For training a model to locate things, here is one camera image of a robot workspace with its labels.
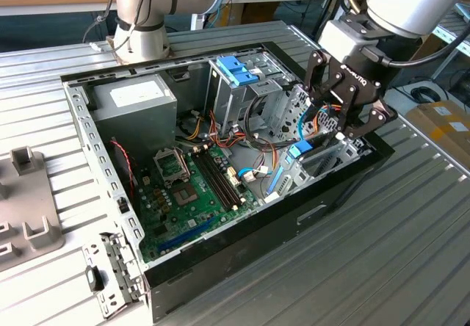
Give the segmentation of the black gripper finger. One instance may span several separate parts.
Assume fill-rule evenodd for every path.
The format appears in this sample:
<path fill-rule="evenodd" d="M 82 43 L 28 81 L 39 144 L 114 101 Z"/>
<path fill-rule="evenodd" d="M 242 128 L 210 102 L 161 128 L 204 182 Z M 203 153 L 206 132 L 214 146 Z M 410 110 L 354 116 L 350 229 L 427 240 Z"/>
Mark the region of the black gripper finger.
<path fill-rule="evenodd" d="M 308 93 L 314 113 L 334 100 L 341 103 L 338 119 L 347 119 L 346 73 L 340 63 L 322 49 L 314 50 L 308 59 L 303 90 Z"/>
<path fill-rule="evenodd" d="M 351 140 L 363 137 L 397 118 L 397 113 L 384 103 L 382 98 L 378 98 L 372 103 L 367 121 L 362 124 L 356 123 L 353 119 L 353 113 L 358 108 L 355 105 L 356 98 L 365 92 L 363 87 L 350 85 L 345 89 L 345 94 L 341 97 L 343 103 L 339 111 L 336 130 Z"/>

